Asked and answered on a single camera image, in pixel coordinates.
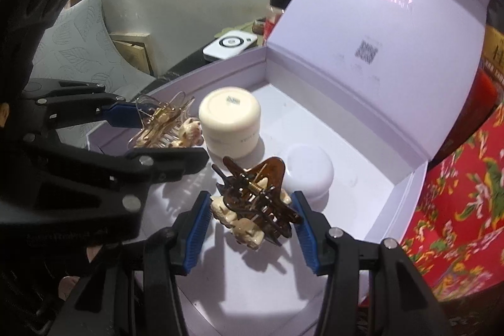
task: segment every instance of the cream-colored jar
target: cream-colored jar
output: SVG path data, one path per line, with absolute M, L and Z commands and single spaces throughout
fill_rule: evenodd
M 244 157 L 259 140 L 261 107 L 242 88 L 220 88 L 200 104 L 198 117 L 209 151 L 220 157 Z

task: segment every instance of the white remote control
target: white remote control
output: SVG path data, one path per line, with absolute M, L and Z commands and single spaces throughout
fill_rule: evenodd
M 236 56 L 257 42 L 257 36 L 243 31 L 229 31 L 203 49 L 205 60 L 213 62 Z

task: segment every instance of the open box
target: open box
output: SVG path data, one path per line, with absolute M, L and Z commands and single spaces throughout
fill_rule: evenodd
M 266 47 L 207 65 L 153 95 L 194 95 L 196 115 L 217 88 L 251 90 L 261 104 L 261 139 L 239 163 L 250 167 L 294 143 L 320 145 L 335 178 L 317 210 L 355 238 L 400 240 L 427 163 L 471 87 L 488 1 L 293 0 Z M 120 155 L 135 132 L 104 124 L 88 136 L 89 146 Z M 142 236 L 171 225 L 200 190 L 215 193 L 217 179 L 209 162 L 198 175 L 154 186 Z M 364 297 L 365 273 L 361 278 Z M 177 283 L 193 334 L 295 335 L 312 331 L 325 278 L 306 267 L 295 235 L 281 248 L 265 243 L 253 252 L 213 220 L 198 265 Z

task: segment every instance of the box lid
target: box lid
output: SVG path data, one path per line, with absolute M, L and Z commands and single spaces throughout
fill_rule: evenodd
M 268 48 L 359 102 L 359 119 L 417 167 L 467 98 L 488 1 L 293 0 Z

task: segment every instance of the floral tablecloth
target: floral tablecloth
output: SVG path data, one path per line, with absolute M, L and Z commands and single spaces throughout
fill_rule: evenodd
M 504 280 L 504 106 L 430 170 L 402 246 L 440 301 Z

